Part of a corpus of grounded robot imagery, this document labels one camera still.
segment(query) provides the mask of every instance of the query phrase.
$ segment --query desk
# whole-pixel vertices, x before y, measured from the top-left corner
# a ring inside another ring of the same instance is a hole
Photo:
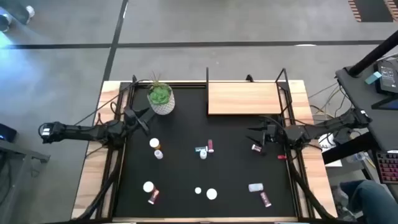
[[[307,93],[305,91],[304,82],[302,80],[289,81],[290,84],[290,92],[292,95],[292,106],[295,115],[295,119],[299,119],[306,123],[312,123],[312,115],[308,104]],[[105,82],[103,85],[103,89],[101,92],[101,96],[99,99],[99,105],[102,106],[104,102],[110,100],[113,96],[119,93],[120,82]],[[272,102],[274,105],[279,105],[279,99],[275,99]],[[110,110],[109,105],[106,105],[104,108],[100,109],[102,121],[107,121],[113,119],[113,113]],[[95,150],[98,148],[98,144],[95,142],[89,143],[88,152]],[[101,180],[104,171],[104,165],[106,161],[106,155],[108,154],[107,149],[101,149],[95,154],[91,155],[84,163],[81,180],[78,188],[78,192],[76,195],[75,206],[73,208],[72,217],[77,217],[81,214],[87,205],[90,204],[92,199],[98,193],[101,185]],[[330,186],[328,182],[328,177],[326,175],[325,166],[323,165],[322,154],[318,149],[313,149],[311,147],[305,148],[303,150],[303,160],[305,164],[305,170],[307,173],[307,179],[310,186],[310,189],[315,194],[317,199],[322,203],[322,205],[328,210],[329,213],[336,216],[335,206],[333,203],[333,198],[330,192]],[[105,200],[105,205],[103,207],[103,211],[108,211],[109,208],[109,194],[111,189],[108,191],[108,195]],[[306,204],[305,197],[300,194],[300,204],[303,210],[303,214],[305,215]],[[193,219],[193,221],[199,220],[218,220],[228,221],[228,222],[250,222],[250,220],[259,221],[294,221],[295,217],[284,217],[283,219],[274,218],[274,217],[246,217],[246,218],[199,218]],[[175,219],[160,219],[163,222],[170,221],[176,222]],[[145,221],[143,218],[141,219],[128,219],[128,220],[118,220],[125,222],[136,222],[136,221]]]

